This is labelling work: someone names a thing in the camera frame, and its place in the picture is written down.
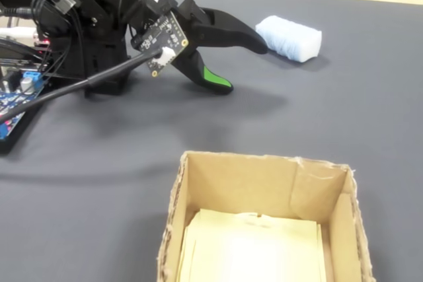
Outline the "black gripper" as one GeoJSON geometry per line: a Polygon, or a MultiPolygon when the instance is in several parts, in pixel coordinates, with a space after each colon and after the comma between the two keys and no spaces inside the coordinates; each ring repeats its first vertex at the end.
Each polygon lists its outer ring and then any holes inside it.
{"type": "Polygon", "coordinates": [[[195,43],[200,47],[242,47],[266,54],[262,36],[238,18],[216,9],[201,9],[194,0],[142,0],[141,50],[163,48],[180,54],[173,66],[199,87],[228,95],[233,85],[211,72],[195,43]]]}

